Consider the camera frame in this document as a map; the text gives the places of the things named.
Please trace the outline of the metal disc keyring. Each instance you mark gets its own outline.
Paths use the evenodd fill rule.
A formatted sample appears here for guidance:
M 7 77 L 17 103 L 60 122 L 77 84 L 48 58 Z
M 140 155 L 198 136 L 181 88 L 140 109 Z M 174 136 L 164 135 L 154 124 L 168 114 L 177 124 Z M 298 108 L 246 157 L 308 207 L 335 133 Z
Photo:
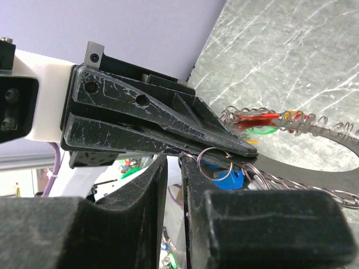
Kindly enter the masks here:
M 220 120 L 238 130 L 234 126 L 238 122 L 237 115 L 257 113 L 278 112 L 267 108 L 238 110 L 229 106 L 222 112 Z M 353 129 L 352 123 L 339 122 L 328 126 L 328 117 L 317 117 L 316 114 L 301 110 L 286 110 L 278 114 L 280 118 L 272 120 L 276 124 L 273 127 L 278 130 L 294 135 L 310 133 L 314 137 L 324 137 L 358 154 L 358 131 Z M 211 160 L 221 168 L 239 167 L 246 177 L 256 175 L 262 181 L 263 189 L 320 190 L 330 194 L 343 207 L 358 209 L 358 169 L 344 172 L 316 171 L 280 163 L 262 155 L 238 157 L 216 147 L 202 150 L 194 159 L 198 164 Z

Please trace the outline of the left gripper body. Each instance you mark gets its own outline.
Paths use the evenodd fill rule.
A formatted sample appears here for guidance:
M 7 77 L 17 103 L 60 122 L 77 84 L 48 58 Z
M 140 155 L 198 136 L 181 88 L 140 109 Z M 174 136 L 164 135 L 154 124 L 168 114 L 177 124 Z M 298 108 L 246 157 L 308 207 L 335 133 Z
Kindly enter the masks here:
M 102 53 L 74 66 L 61 120 L 71 166 L 115 154 L 196 154 L 185 126 L 196 121 L 195 91 L 176 78 Z

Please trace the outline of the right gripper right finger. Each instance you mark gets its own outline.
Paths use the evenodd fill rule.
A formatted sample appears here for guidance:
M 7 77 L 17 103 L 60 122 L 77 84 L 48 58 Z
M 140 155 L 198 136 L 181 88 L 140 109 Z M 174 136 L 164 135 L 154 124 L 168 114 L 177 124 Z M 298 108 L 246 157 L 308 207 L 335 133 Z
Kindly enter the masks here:
M 181 159 L 188 268 L 337 268 L 358 253 L 322 191 L 224 191 Z

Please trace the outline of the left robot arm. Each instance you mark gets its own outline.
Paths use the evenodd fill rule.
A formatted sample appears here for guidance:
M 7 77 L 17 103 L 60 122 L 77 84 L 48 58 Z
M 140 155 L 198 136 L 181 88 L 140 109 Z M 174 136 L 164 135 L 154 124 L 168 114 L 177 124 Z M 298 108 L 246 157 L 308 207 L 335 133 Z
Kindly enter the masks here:
M 51 196 L 86 197 L 119 154 L 257 157 L 184 82 L 106 55 L 70 73 Z

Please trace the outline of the blue tag key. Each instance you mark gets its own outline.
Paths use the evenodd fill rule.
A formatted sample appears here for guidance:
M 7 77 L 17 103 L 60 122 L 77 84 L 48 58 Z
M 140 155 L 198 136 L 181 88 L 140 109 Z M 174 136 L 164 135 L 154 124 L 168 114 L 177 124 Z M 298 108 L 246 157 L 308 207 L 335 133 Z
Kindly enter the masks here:
M 243 173 L 240 170 L 221 168 L 217 165 L 201 162 L 202 173 L 212 180 L 222 190 L 241 189 L 245 183 Z

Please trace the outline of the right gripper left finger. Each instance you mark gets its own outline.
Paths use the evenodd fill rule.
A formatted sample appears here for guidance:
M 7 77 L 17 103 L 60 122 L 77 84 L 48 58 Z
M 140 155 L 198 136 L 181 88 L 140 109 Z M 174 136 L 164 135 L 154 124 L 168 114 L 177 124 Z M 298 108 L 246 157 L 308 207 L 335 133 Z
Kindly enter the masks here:
M 167 192 L 164 155 L 95 203 L 1 199 L 2 268 L 157 268 Z

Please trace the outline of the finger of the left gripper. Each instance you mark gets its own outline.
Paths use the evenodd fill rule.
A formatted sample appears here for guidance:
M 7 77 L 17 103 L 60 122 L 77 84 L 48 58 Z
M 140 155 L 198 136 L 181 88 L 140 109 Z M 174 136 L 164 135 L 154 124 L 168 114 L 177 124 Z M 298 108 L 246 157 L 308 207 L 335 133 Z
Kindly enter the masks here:
M 72 100 L 98 112 L 102 121 L 151 127 L 187 145 L 257 155 L 255 147 L 231 134 L 200 98 L 190 94 L 79 68 L 73 74 Z
M 84 152 L 141 152 L 178 156 L 198 155 L 216 147 L 234 156 L 255 157 L 257 149 L 235 136 L 212 113 L 182 115 L 164 126 L 125 114 L 110 116 L 66 113 L 61 120 L 65 150 Z

